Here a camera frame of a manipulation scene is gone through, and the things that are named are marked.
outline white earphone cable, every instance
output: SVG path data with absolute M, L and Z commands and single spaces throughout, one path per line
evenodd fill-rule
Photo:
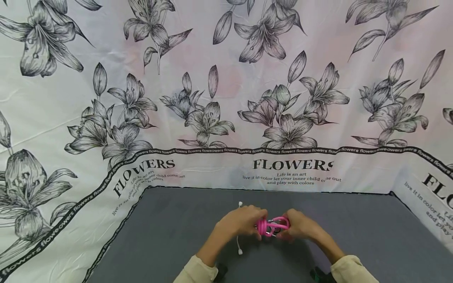
M 241 255 L 242 254 L 242 250 L 241 250 L 241 247 L 239 246 L 239 236 L 236 236 L 236 244 L 237 244 L 237 253 L 239 255 Z

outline pink cable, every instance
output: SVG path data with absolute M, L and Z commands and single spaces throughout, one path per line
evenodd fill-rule
M 285 221 L 286 225 L 282 225 L 282 224 L 276 224 L 276 223 L 269 223 L 266 219 L 260 219 L 258 220 L 257 224 L 256 224 L 256 229 L 258 230 L 258 233 L 262 236 L 266 236 L 266 237 L 272 237 L 272 234 L 275 232 L 275 229 L 276 228 L 280 228 L 280 229 L 285 229 L 285 230 L 288 230 L 289 229 L 289 220 L 283 216 L 280 216 L 280 217 L 276 217 L 272 220 L 270 220 L 271 222 L 277 222 L 277 221 Z M 270 233 L 267 234 L 267 227 L 270 227 Z

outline beige sleeve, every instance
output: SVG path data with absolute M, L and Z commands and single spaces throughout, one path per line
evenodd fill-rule
M 337 283 L 379 283 L 355 255 L 347 255 L 330 267 Z
M 212 283 L 218 269 L 205 265 L 197 256 L 192 256 L 173 283 Z

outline person's left hand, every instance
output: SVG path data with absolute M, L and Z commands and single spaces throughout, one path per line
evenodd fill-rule
M 254 227 L 261 218 L 267 218 L 267 210 L 255 206 L 239 207 L 225 215 L 217 224 L 216 228 L 230 233 L 232 237 L 237 235 L 256 235 L 261 240 L 261 235 Z

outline gray table surface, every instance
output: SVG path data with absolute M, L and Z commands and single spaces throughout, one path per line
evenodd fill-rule
M 347 253 L 357 255 L 382 283 L 453 282 L 453 255 L 396 197 L 337 193 L 188 188 L 147 189 L 87 282 L 172 282 L 239 201 L 280 216 L 289 208 L 317 221 Z M 223 282 L 313 282 L 309 271 L 329 271 L 321 250 L 308 241 L 240 238 L 218 262 Z

